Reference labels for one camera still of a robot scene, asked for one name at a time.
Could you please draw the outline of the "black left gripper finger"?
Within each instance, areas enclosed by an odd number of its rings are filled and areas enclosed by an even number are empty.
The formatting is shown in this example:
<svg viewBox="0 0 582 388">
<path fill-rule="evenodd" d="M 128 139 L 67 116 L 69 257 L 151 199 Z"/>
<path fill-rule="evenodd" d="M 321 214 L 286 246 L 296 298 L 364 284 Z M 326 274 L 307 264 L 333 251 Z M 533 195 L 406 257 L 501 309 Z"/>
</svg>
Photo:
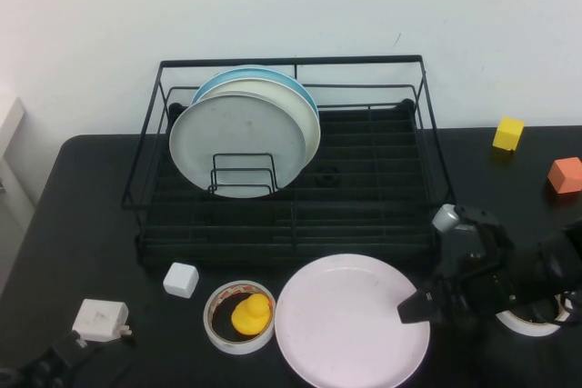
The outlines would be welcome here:
<svg viewBox="0 0 582 388">
<path fill-rule="evenodd" d="M 50 347 L 53 360 L 63 366 L 77 366 L 91 356 L 89 345 L 77 331 L 71 331 Z"/>
</svg>

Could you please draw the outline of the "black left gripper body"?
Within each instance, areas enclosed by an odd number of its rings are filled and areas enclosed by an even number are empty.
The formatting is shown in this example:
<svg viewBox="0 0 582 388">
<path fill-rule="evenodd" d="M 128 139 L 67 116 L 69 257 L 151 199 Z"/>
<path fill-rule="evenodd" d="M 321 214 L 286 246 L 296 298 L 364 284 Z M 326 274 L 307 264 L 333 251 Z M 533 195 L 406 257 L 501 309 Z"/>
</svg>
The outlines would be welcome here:
<svg viewBox="0 0 582 388">
<path fill-rule="evenodd" d="M 2 387 L 52 387 L 62 369 L 62 360 L 46 353 L 21 368 L 1 367 Z"/>
</svg>

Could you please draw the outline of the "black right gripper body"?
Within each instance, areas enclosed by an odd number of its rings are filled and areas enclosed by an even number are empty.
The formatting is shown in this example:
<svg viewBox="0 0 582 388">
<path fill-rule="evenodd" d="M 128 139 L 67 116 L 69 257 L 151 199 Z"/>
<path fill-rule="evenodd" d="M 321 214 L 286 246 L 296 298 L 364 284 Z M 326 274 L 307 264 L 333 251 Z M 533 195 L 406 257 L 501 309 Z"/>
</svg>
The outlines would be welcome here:
<svg viewBox="0 0 582 388">
<path fill-rule="evenodd" d="M 445 319 L 459 315 L 488 317 L 521 305 L 510 265 L 515 246 L 494 215 L 477 208 L 441 208 L 432 225 L 442 234 L 467 228 L 483 252 L 460 257 L 456 271 L 435 277 L 445 294 Z"/>
</svg>

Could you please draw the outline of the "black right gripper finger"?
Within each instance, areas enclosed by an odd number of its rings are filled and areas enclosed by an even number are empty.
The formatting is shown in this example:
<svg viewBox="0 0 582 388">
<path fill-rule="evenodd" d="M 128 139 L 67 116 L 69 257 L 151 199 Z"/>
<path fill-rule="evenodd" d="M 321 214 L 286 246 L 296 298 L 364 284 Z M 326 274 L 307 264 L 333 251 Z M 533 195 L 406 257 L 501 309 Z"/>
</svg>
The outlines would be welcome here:
<svg viewBox="0 0 582 388">
<path fill-rule="evenodd" d="M 445 294 L 438 285 L 418 288 L 397 307 L 402 323 L 442 323 L 445 321 Z"/>
</svg>

